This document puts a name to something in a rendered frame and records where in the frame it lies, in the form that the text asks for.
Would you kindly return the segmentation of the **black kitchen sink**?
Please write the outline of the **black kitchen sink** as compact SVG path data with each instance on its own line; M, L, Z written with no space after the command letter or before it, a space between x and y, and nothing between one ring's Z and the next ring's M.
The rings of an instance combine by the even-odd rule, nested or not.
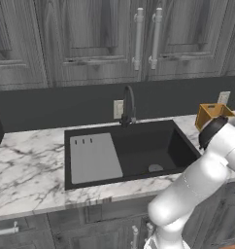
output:
M123 176L109 180L73 184L70 138L99 133L111 134ZM181 173L200 158L200 153L172 120L131 124L127 128L116 124L66 130L64 132L64 145L64 186L67 191Z

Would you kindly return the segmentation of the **grey sink drainboard insert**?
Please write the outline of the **grey sink drainboard insert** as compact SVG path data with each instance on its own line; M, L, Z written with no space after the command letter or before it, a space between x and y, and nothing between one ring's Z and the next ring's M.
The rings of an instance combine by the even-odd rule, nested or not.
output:
M123 176L110 133L70 138L73 184L109 180Z

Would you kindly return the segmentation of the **grey wood lower cupboard door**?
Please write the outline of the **grey wood lower cupboard door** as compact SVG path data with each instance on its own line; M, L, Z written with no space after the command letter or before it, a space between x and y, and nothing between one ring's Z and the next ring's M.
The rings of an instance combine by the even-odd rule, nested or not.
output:
M83 226L53 235L56 249L131 249L133 227L139 218L120 219Z
M154 223L148 215L144 215L141 217L141 226L139 228L138 249L144 249L147 238L151 236L149 230L154 230Z
M223 185L197 205L185 224L190 249L223 249L235 245L235 182Z

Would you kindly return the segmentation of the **black curved tap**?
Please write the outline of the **black curved tap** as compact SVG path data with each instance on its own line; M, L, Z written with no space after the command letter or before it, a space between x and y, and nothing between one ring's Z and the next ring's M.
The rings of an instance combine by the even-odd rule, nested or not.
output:
M135 97L131 86L126 86L123 92L123 113L119 123L127 128L130 124L136 123Z

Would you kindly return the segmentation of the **yellow wooden open box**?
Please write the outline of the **yellow wooden open box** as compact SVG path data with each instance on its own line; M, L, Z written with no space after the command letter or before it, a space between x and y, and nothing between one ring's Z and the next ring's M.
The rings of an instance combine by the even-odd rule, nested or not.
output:
M200 104L195 126L201 130L206 122L219 116L235 117L235 114L223 103Z

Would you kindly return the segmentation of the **grey wood drawer front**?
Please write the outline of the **grey wood drawer front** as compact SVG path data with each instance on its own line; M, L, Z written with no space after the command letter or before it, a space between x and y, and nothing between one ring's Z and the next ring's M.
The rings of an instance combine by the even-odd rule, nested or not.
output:
M19 232L0 235L0 249L55 249L46 214L0 221L0 230L11 228L17 221Z

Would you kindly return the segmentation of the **white wall outlet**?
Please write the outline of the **white wall outlet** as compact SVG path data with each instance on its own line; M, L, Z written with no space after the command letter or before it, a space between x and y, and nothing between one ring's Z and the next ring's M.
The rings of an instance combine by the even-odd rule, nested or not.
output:
M218 96L218 103L227 104L229 95L230 95L229 91L222 91Z
M123 101L115 100L114 101L114 119L120 119L123 114Z

